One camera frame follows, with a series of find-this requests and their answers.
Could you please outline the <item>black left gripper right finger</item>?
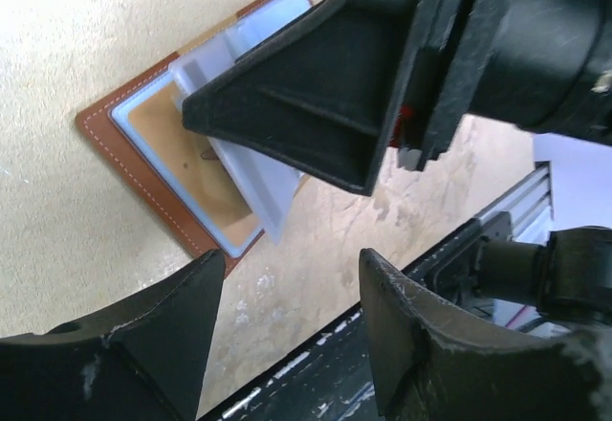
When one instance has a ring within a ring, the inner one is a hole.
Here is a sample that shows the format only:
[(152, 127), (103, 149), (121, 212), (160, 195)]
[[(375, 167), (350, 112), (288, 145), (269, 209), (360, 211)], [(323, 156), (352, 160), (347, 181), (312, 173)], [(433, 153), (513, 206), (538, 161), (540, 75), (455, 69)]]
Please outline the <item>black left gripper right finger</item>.
[(608, 420), (611, 332), (540, 338), (484, 321), (373, 249), (361, 307), (378, 412), (387, 420)]

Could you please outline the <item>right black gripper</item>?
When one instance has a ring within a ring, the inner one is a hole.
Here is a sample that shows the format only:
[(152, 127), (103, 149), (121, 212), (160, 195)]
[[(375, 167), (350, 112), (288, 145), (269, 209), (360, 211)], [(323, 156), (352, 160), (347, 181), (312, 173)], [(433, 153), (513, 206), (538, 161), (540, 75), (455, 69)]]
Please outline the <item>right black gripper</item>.
[(434, 0), (414, 47), (398, 162), (423, 170), (465, 114), (611, 142), (611, 0)]

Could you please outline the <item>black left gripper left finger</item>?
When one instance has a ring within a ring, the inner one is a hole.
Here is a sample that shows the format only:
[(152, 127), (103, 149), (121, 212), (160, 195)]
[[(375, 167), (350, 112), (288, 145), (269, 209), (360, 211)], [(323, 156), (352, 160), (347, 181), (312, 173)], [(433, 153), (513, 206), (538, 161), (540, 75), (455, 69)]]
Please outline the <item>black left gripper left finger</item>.
[(195, 419), (224, 275), (209, 251), (95, 313), (2, 339), (2, 419)]

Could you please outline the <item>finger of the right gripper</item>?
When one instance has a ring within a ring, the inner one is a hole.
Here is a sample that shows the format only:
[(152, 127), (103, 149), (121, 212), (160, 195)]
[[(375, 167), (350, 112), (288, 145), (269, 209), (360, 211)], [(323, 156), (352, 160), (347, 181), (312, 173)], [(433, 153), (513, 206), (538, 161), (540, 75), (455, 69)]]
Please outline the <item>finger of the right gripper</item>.
[(418, 0), (322, 0), (186, 98), (186, 129), (370, 195)]

